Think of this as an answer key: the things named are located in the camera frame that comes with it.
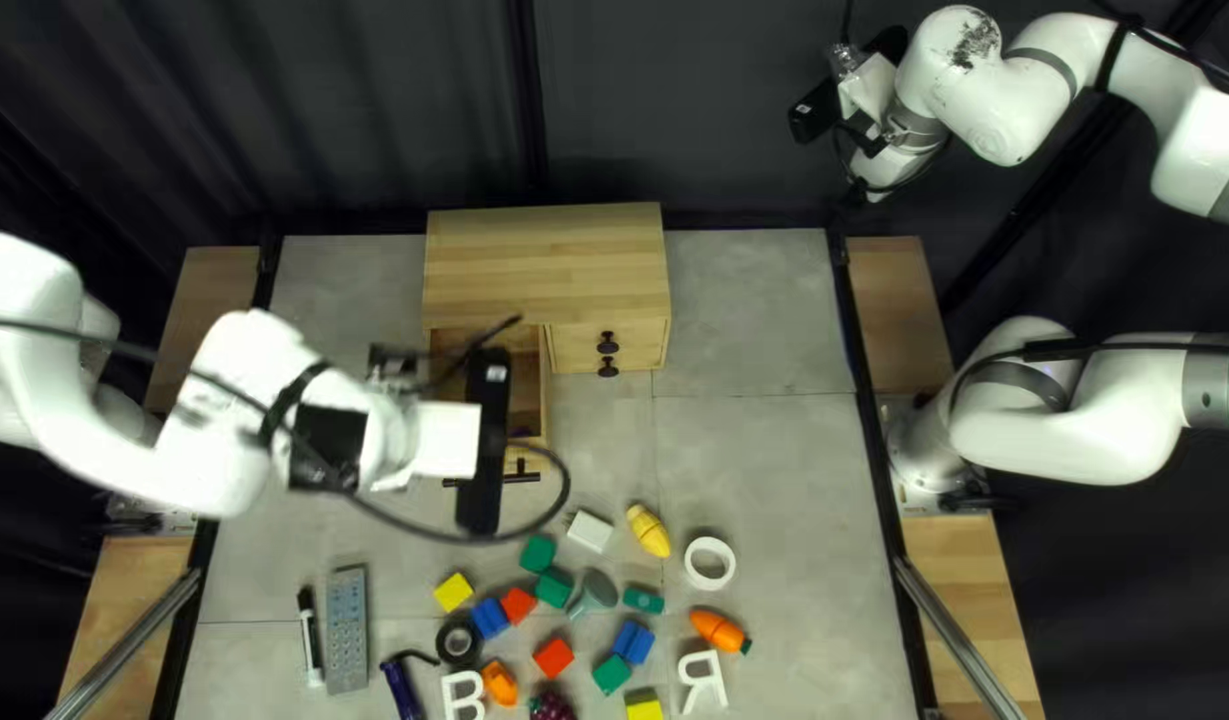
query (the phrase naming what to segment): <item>metal rail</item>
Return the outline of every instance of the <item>metal rail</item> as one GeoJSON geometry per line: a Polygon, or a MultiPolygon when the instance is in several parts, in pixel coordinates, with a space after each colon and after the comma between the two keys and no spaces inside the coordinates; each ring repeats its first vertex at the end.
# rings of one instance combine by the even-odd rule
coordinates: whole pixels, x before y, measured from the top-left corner
{"type": "Polygon", "coordinates": [[[908,558],[893,558],[893,560],[895,577],[898,579],[898,584],[903,586],[903,591],[912,598],[912,602],[922,608],[922,613],[925,613],[930,625],[940,634],[943,643],[952,655],[952,660],[961,667],[961,672],[965,672],[966,679],[970,679],[975,693],[983,700],[983,705],[988,708],[992,716],[997,720],[1027,720],[1023,710],[1019,709],[1019,703],[1009,697],[1005,686],[1000,683],[1000,679],[997,679],[995,672],[988,667],[983,656],[975,649],[975,644],[957,625],[952,613],[949,613],[943,606],[943,601],[934,593],[934,589],[925,581],[921,571],[912,565],[908,558]]]}
{"type": "Polygon", "coordinates": [[[200,587],[200,570],[192,569],[165,591],[161,600],[150,607],[136,623],[125,630],[125,635],[111,646],[103,657],[85,673],[59,704],[45,715],[45,720],[75,720],[90,710],[95,700],[103,693],[125,667],[134,654],[152,636],[152,633],[192,600],[200,587]]]}

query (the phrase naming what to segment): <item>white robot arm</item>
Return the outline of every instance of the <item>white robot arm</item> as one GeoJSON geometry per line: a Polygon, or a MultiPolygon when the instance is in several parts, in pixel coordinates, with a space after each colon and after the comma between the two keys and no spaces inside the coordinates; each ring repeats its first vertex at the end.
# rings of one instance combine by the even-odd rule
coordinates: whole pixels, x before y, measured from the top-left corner
{"type": "MultiPolygon", "coordinates": [[[[84,295],[74,267],[1,232],[0,319],[106,338],[119,328],[84,295]]],[[[122,494],[216,517],[249,507],[273,469],[291,485],[326,480],[286,432],[313,412],[339,413],[336,431],[354,434],[345,444],[356,488],[476,472],[479,405],[406,401],[356,381],[259,310],[231,312],[210,328],[163,428],[119,391],[96,388],[100,370],[82,361],[75,339],[0,327],[0,441],[39,450],[122,494]],[[202,375],[274,405],[267,428],[253,404],[202,375]]],[[[342,441],[329,437],[324,447],[342,441]]]]}
{"type": "MultiPolygon", "coordinates": [[[[842,115],[860,108],[874,122],[866,135],[887,141],[873,157],[857,151],[849,171],[869,187],[893,187],[922,172],[949,131],[978,156],[1016,166],[1037,151],[1077,95],[1094,87],[1128,100],[1152,120],[1160,141],[1152,192],[1168,205],[1229,224],[1229,95],[1193,63],[1144,41],[1139,33],[1148,31],[1120,37],[1117,28],[1091,15],[1046,15],[1003,53],[1000,29],[982,10],[952,5],[933,12],[897,69],[873,55],[838,85],[842,115]],[[1100,77],[1105,58],[1110,72],[1100,77]]],[[[871,192],[869,200],[886,194],[871,192]]]]}
{"type": "Polygon", "coordinates": [[[1136,483],[1165,466],[1184,426],[1229,431],[1229,333],[1122,334],[1100,344],[1121,350],[1095,351],[1069,351],[1070,337],[1034,317],[992,331],[934,401],[892,429],[900,480],[944,494],[973,463],[1136,483]]]}

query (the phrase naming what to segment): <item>drawer handle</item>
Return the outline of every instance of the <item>drawer handle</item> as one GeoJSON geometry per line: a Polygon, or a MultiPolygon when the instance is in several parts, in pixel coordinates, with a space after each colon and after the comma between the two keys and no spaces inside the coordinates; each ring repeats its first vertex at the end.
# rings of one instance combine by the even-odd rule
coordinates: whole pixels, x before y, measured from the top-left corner
{"type": "Polygon", "coordinates": [[[614,367],[614,359],[611,358],[610,355],[606,355],[606,358],[601,358],[601,362],[606,362],[606,365],[602,369],[596,370],[596,374],[600,375],[601,377],[612,378],[614,375],[618,374],[618,369],[614,367]]]}
{"type": "Polygon", "coordinates": [[[602,355],[613,355],[616,351],[618,351],[618,343],[614,342],[613,332],[606,331],[601,334],[601,338],[605,339],[602,339],[600,343],[596,343],[596,351],[600,351],[602,355]]]}

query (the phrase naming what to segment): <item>white letter block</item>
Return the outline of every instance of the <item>white letter block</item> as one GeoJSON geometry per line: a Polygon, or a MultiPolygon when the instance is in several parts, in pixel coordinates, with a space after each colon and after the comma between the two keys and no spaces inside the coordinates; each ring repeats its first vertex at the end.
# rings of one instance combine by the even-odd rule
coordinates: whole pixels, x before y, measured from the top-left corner
{"type": "Polygon", "coordinates": [[[451,672],[441,678],[441,694],[445,695],[445,720],[460,720],[460,710],[465,708],[476,709],[473,720],[484,720],[484,703],[481,702],[481,695],[484,694],[484,682],[476,670],[451,672]],[[472,683],[472,692],[456,698],[455,691],[463,683],[472,683]]]}
{"type": "Polygon", "coordinates": [[[717,692],[717,702],[720,703],[721,708],[730,706],[730,698],[725,697],[725,679],[720,677],[720,656],[717,655],[715,649],[691,652],[682,657],[681,662],[677,662],[677,676],[681,677],[682,683],[689,687],[689,694],[686,695],[686,706],[681,711],[682,715],[689,715],[693,711],[694,702],[699,699],[702,691],[709,687],[717,692]],[[702,677],[691,676],[689,666],[699,662],[708,663],[708,673],[702,677]]]}

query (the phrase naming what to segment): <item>gray table surface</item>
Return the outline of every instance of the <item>gray table surface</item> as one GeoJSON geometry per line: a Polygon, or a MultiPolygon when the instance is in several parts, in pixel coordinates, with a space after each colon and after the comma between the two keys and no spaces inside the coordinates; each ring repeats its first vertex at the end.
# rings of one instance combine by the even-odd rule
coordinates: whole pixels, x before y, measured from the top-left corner
{"type": "MultiPolygon", "coordinates": [[[[854,386],[841,339],[827,246],[820,231],[669,232],[672,326],[667,367],[618,378],[554,375],[553,447],[574,475],[567,511],[547,528],[557,565],[600,568],[621,586],[661,589],[669,612],[642,616],[658,640],[645,666],[612,697],[590,677],[630,616],[591,614],[570,627],[537,609],[487,646],[522,697],[542,679],[530,655],[554,632],[574,665],[559,683],[584,720],[623,719],[623,691],[654,688],[667,716],[685,699],[682,654],[698,648],[694,605],[734,616],[751,655],[723,656],[730,708],[709,718],[914,715],[895,600],[870,487],[854,386]],[[633,500],[667,523],[667,562],[640,550],[622,521],[633,500]],[[616,520],[606,555],[564,539],[578,507],[616,520]],[[723,591],[685,581],[681,550],[702,530],[739,555],[723,591]]],[[[344,369],[364,369],[372,340],[420,340],[424,236],[289,237],[270,308],[344,369]]],[[[544,507],[557,478],[510,487],[504,527],[544,507]]],[[[420,482],[382,504],[452,530],[451,490],[420,482]]],[[[522,543],[457,548],[418,541],[338,499],[286,494],[272,482],[254,509],[221,525],[209,565],[177,718],[388,719],[397,711],[379,660],[430,651],[441,625],[431,589],[463,569],[478,590],[530,585],[522,543]],[[304,687],[294,592],[365,562],[370,571],[370,687],[327,697],[304,687]]],[[[318,598],[323,606],[323,596],[318,598]]],[[[439,671],[410,665],[430,718],[442,718],[439,671]]],[[[490,706],[490,718],[527,718],[490,706]]]]}

